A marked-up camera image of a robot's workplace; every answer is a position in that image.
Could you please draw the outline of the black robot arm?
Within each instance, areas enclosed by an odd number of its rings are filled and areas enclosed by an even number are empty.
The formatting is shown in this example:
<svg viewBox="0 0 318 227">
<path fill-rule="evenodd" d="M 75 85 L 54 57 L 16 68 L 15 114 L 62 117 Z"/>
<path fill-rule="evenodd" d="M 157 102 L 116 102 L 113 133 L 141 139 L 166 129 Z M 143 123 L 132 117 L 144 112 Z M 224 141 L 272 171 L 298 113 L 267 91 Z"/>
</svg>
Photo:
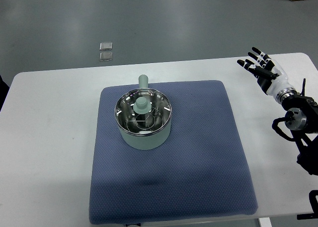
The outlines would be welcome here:
<svg viewBox="0 0 318 227">
<path fill-rule="evenodd" d="M 272 123 L 272 129 L 282 138 L 294 142 L 299 150 L 297 164 L 310 175 L 318 174 L 318 139 L 311 140 L 307 134 L 318 133 L 318 103 L 305 96 L 306 80 L 302 91 L 285 88 L 276 96 L 276 101 L 286 111 L 284 117 Z"/>
</svg>

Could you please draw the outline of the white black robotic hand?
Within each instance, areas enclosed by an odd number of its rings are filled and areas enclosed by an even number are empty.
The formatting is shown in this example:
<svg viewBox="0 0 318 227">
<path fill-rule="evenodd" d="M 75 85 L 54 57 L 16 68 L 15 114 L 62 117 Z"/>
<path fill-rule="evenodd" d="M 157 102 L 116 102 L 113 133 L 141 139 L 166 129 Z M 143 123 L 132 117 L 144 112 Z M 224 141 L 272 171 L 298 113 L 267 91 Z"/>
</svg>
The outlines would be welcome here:
<svg viewBox="0 0 318 227">
<path fill-rule="evenodd" d="M 237 63 L 256 78 L 257 84 L 266 95 L 274 97 L 281 104 L 285 97 L 297 93 L 283 68 L 266 53 L 252 47 L 248 56 L 250 59 L 237 60 Z"/>
</svg>

